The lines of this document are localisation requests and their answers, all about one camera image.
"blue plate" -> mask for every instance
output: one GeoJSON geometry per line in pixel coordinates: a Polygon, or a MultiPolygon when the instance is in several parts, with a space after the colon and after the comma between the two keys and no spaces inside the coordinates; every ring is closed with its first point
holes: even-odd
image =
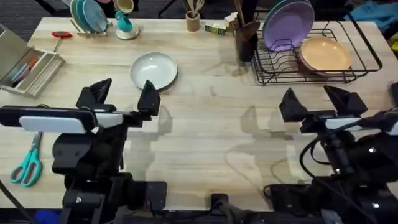
{"type": "Polygon", "coordinates": [[[108,21],[101,6],[94,0],[85,0],[83,3],[83,13],[86,22],[95,32],[104,32],[108,21]]]}
{"type": "Polygon", "coordinates": [[[95,32],[95,30],[93,30],[89,23],[87,22],[86,18],[85,18],[85,13],[83,10],[83,4],[85,3],[85,0],[77,0],[77,4],[76,4],[76,9],[77,9],[77,16],[81,22],[81,26],[85,31],[89,31],[89,32],[95,32]]]}

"wooden tabletop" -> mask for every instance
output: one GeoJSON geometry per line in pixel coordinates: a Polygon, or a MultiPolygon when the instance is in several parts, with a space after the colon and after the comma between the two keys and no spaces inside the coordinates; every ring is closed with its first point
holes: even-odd
{"type": "MultiPolygon", "coordinates": [[[[126,171],[136,180],[168,183],[168,209],[205,209],[210,194],[223,192],[241,208],[268,210],[261,195],[264,185],[309,181],[299,166],[298,154],[314,136],[300,134],[298,124],[284,124],[278,105],[291,86],[309,109],[331,109],[322,85],[259,86],[251,67],[239,66],[231,35],[203,30],[189,33],[183,20],[134,19],[132,23],[141,26],[141,34],[124,41],[116,37],[115,27],[107,36],[86,38],[76,35],[68,19],[43,18],[29,45],[53,50],[57,39],[51,32],[72,32],[73,38],[63,40],[57,50],[66,62],[40,98],[0,91],[0,105],[45,103],[74,108],[84,86],[112,78],[106,102],[132,110],[141,91],[130,79],[130,65],[148,52],[163,52],[176,60],[178,79],[161,94],[159,117],[141,129],[129,130],[124,161],[126,171]]],[[[345,26],[351,32],[352,24],[345,26]]],[[[387,87],[396,80],[398,61],[376,25],[361,22],[360,26],[384,66],[337,86],[357,91],[371,109],[367,114],[373,114],[391,106],[387,87]]],[[[360,37],[354,34],[352,39],[360,37]]],[[[367,64],[374,64],[364,46],[358,49],[367,64]]],[[[9,183],[9,174],[23,160],[33,136],[18,128],[0,127],[0,179],[26,207],[60,208],[63,177],[51,171],[52,145],[58,134],[43,136],[40,157],[44,170],[37,184],[23,188],[9,183]]],[[[316,156],[325,159],[321,149],[316,156]]],[[[329,167],[318,166],[309,158],[305,162],[316,174],[330,173],[329,167]]],[[[12,207],[3,194],[0,207],[12,207]]]]}

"white bowl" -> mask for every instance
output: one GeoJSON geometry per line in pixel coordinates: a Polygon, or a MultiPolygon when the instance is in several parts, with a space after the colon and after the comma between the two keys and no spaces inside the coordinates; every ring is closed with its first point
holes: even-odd
{"type": "Polygon", "coordinates": [[[163,89],[175,80],[177,73],[175,61],[160,52],[152,52],[139,57],[130,68],[131,80],[140,89],[143,89],[147,80],[154,84],[156,90],[163,89]]]}

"teal plate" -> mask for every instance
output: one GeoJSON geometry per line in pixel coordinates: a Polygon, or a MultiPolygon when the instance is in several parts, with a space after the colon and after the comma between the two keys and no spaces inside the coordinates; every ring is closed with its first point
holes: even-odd
{"type": "Polygon", "coordinates": [[[85,0],[77,0],[77,4],[76,4],[76,9],[77,9],[77,16],[81,22],[81,28],[83,28],[85,31],[89,31],[89,32],[95,32],[89,25],[89,23],[87,22],[86,18],[85,18],[85,13],[83,10],[83,4],[85,3],[85,0]]]}
{"type": "Polygon", "coordinates": [[[70,14],[72,15],[73,19],[75,20],[76,25],[78,25],[80,28],[82,28],[84,30],[83,25],[81,24],[81,21],[77,14],[77,0],[72,0],[69,8],[70,8],[70,14]]]}

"mug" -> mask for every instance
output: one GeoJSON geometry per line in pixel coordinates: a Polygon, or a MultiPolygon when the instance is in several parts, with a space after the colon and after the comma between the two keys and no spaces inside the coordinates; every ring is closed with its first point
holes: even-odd
{"type": "Polygon", "coordinates": [[[134,9],[133,0],[114,0],[114,5],[123,13],[130,13],[134,9]]]}
{"type": "Polygon", "coordinates": [[[114,17],[116,18],[116,25],[118,26],[119,30],[123,32],[130,32],[132,31],[132,24],[122,11],[118,11],[114,17]]]}

